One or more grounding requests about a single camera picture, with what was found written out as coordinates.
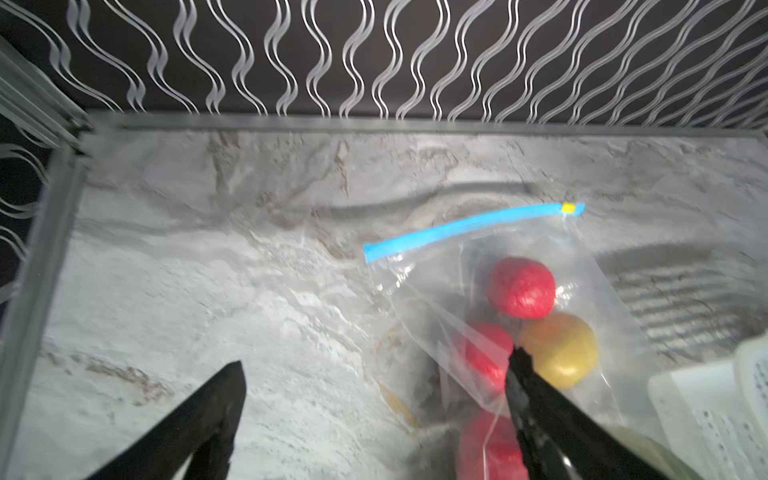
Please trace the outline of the red toy fruit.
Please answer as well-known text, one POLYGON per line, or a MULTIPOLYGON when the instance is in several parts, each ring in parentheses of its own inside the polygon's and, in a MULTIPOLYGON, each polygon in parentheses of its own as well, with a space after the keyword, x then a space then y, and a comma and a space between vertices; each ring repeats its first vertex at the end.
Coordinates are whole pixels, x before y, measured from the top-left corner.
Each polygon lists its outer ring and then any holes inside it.
POLYGON ((478 380, 484 393, 499 395, 504 390, 508 357, 514 348, 514 340, 501 325, 496 323, 475 323, 472 328, 486 340, 505 353, 504 361, 498 361, 497 355, 490 356, 490 349, 462 339, 458 360, 478 380))
POLYGON ((516 430, 509 418, 480 411, 463 426, 456 475, 458 479, 528 480, 516 430))

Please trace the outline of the clear blue-zip bag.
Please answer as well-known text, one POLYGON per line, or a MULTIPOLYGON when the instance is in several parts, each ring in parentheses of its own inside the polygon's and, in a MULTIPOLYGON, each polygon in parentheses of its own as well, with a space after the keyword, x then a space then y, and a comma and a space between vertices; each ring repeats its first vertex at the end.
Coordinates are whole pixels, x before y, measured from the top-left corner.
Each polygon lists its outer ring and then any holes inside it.
POLYGON ((437 365, 460 479, 693 479, 648 395, 661 365, 572 224, 581 203, 370 243, 374 288, 437 365))

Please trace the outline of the small red toy apple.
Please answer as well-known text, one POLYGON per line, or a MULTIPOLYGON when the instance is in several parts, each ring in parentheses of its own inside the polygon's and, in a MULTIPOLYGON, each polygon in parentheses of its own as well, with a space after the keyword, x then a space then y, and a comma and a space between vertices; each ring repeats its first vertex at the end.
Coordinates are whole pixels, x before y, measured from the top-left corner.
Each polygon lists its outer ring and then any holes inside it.
POLYGON ((490 304, 505 315, 539 319, 554 307, 556 282, 543 263, 506 257, 492 266, 485 293, 490 304))

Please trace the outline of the red toy fruit front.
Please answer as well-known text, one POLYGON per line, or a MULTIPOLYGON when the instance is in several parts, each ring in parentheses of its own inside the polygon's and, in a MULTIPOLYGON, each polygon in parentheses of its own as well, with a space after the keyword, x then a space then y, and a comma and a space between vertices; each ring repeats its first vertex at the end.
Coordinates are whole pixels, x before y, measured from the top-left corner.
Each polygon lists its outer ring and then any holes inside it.
POLYGON ((463 426, 456 475, 458 479, 528 480, 516 430, 509 418, 480 411, 463 426))

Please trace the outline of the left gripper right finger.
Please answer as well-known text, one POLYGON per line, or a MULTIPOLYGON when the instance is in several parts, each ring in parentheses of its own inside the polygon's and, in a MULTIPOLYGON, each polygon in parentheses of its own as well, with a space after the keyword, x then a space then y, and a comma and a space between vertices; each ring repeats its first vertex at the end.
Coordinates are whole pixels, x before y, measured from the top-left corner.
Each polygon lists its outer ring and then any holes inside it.
POLYGON ((663 479, 533 369, 521 347, 509 356, 505 396, 530 479, 663 479))

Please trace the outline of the green toy cabbage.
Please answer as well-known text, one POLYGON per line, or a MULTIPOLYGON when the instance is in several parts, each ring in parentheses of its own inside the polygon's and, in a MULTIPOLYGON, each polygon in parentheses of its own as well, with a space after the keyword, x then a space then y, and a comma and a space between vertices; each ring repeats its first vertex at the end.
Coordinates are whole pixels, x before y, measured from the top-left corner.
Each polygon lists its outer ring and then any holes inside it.
POLYGON ((694 469, 657 441, 624 426, 604 425, 603 428, 667 479, 702 480, 694 469))

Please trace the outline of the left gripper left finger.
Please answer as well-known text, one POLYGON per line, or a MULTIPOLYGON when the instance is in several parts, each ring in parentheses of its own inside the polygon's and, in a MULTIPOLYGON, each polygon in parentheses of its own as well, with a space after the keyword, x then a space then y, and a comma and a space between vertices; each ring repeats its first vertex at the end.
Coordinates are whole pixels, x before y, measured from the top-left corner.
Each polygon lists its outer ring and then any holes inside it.
POLYGON ((92 479, 225 479, 246 398, 240 361, 226 364, 92 479))

